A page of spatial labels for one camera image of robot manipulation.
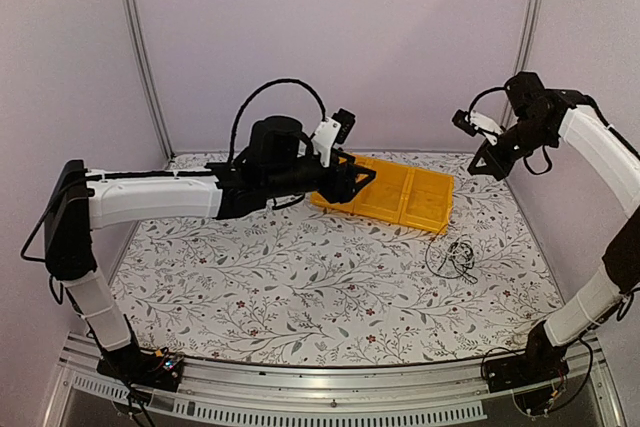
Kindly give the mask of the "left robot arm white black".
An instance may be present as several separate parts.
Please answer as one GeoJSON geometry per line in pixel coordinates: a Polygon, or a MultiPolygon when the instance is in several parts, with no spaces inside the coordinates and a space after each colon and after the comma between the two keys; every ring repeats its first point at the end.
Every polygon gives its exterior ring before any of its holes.
{"type": "Polygon", "coordinates": [[[339,111],[306,135],[298,120],[270,116],[254,123],[236,158],[199,170],[91,172],[80,160],[64,166],[44,216],[45,266],[71,295],[97,344],[110,352],[116,371],[138,381],[149,362],[98,271],[92,231],[174,217],[237,219],[270,200],[311,192],[349,203],[376,177],[339,147],[354,123],[339,111]]]}

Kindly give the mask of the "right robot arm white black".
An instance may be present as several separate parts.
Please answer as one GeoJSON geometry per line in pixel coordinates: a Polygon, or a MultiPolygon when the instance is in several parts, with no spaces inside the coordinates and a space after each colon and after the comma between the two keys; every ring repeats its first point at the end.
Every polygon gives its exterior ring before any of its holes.
{"type": "Polygon", "coordinates": [[[553,350],[599,325],[639,286],[639,153],[587,94],[547,88],[530,71],[515,74],[498,89],[506,94],[515,115],[511,127],[477,112],[477,99],[452,119],[467,135],[484,138],[468,168],[470,174],[503,180],[516,162],[567,144],[609,187],[626,216],[593,277],[529,333],[529,352],[518,359],[516,369],[524,382],[537,383],[555,367],[553,350]]]}

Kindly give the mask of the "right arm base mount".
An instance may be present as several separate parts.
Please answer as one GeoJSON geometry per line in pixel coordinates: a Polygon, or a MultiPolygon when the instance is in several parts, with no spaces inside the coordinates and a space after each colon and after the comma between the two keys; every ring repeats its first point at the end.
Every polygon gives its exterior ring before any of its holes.
{"type": "Polygon", "coordinates": [[[567,347],[551,344],[544,329],[536,325],[527,337],[523,353],[484,359],[480,373],[491,393],[528,387],[516,394],[516,407],[528,416],[548,414],[566,388],[569,374],[567,347]]]}

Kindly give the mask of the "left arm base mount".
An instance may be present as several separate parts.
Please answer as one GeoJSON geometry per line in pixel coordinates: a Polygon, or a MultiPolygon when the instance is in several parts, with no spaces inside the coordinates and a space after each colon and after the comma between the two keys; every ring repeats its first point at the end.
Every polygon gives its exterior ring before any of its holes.
{"type": "Polygon", "coordinates": [[[131,343],[114,351],[101,351],[97,372],[124,385],[139,385],[177,392],[182,381],[185,356],[166,347],[153,352],[131,343]]]}

